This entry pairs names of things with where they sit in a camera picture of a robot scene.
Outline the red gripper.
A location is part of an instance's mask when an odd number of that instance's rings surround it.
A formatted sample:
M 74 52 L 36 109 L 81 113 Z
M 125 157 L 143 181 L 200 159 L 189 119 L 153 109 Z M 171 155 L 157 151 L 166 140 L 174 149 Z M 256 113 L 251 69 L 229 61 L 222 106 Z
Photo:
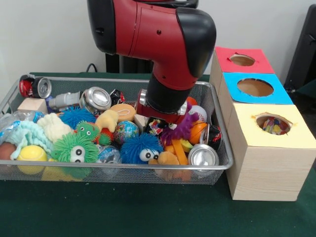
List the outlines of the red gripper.
M 166 114 L 155 110 L 153 107 L 149 105 L 146 99 L 147 90 L 141 89 L 138 95 L 138 99 L 135 103 L 136 113 L 148 118 L 157 118 L 160 120 L 164 120 L 167 123 L 180 124 L 185 117 L 187 112 L 188 103 L 185 103 L 180 107 L 180 109 L 171 114 Z

